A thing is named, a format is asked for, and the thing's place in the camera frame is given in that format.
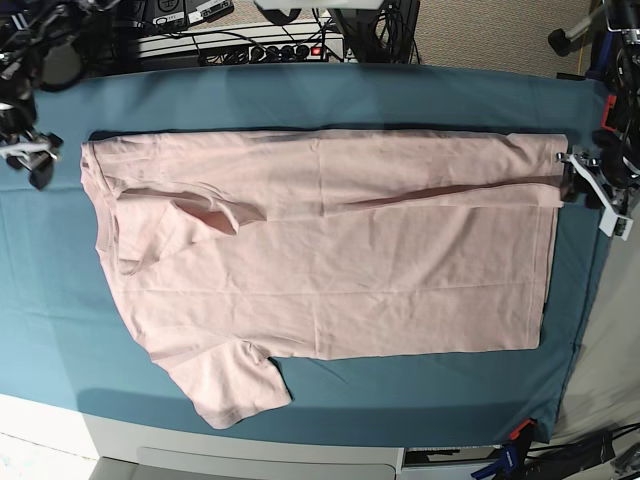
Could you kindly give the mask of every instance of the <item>t-shirt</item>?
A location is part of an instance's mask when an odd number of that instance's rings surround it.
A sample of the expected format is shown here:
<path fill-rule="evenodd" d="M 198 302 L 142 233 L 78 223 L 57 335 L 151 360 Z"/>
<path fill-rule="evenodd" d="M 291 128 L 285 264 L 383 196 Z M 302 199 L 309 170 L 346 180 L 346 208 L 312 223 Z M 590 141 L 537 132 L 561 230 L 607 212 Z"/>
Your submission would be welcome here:
<path fill-rule="evenodd" d="M 536 348 L 566 146 L 417 130 L 135 135 L 85 144 L 82 182 L 127 329 L 226 428 L 291 401 L 270 356 Z"/>

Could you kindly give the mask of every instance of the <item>gray floor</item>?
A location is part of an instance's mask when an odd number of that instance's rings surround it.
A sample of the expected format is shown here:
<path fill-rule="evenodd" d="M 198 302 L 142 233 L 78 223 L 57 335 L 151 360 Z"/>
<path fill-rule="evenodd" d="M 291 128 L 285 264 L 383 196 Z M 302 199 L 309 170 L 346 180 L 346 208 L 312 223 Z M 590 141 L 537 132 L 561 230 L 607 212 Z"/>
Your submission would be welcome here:
<path fill-rule="evenodd" d="M 264 21 L 252 0 L 213 25 Z M 422 0 L 416 44 L 423 62 L 554 77 L 584 73 L 590 49 L 558 57 L 547 44 L 556 28 L 571 28 L 589 11 L 589 0 Z"/>

